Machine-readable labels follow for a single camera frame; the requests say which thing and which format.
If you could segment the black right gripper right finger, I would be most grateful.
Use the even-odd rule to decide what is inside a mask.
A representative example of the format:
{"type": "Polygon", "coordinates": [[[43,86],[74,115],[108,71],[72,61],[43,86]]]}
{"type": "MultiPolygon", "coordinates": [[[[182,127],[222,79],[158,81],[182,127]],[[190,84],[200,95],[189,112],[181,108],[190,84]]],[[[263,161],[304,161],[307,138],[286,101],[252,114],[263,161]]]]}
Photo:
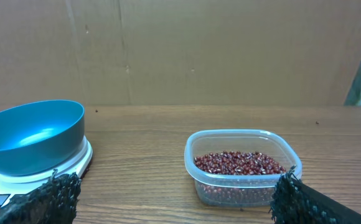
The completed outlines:
{"type": "Polygon", "coordinates": [[[269,210],[275,224],[361,224],[361,214],[305,185],[295,168],[275,185],[269,210]]]}

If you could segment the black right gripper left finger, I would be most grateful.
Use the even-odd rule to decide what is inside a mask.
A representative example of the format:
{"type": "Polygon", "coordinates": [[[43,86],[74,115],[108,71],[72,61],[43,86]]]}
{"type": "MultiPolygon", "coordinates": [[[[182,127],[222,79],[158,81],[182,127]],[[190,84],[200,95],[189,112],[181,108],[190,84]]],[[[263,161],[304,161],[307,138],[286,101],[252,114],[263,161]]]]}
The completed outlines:
{"type": "Polygon", "coordinates": [[[25,195],[13,196],[0,208],[0,224],[73,223],[82,180],[76,173],[56,176],[25,195]]]}

